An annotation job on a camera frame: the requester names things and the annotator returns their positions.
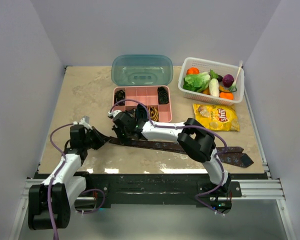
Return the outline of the maroon blue-flowered tie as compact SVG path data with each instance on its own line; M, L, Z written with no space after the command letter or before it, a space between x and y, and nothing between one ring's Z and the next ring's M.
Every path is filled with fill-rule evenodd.
M187 154L177 142L128 139L126 142L122 143L118 138L112 136L109 137L109 142L111 144L127 147L166 151L184 155ZM244 149L242 147L228 146L227 151L224 151L223 147L217 147L216 150L221 152L219 159L222 163L241 168L247 168L254 164L254 161L246 153L243 153Z

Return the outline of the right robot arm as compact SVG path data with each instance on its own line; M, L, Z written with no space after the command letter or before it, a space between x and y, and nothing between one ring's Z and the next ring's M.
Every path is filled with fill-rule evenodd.
M122 143L130 140L178 143L192 160L202 163L217 196L223 197L231 190L231 177L222 165L221 152L217 151L215 143L218 135L195 119L188 118L180 123L159 123L150 119L137 121L121 110L108 112L108 117L112 119L112 129Z

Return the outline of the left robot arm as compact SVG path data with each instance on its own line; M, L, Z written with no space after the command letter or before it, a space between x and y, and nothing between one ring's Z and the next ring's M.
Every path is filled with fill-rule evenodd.
M28 227L31 230L64 229L71 217L71 207L79 195L89 196L94 184L88 172L78 172L88 150L98 150L109 141L89 124L73 124L69 140L60 151L61 159L53 172L28 192Z

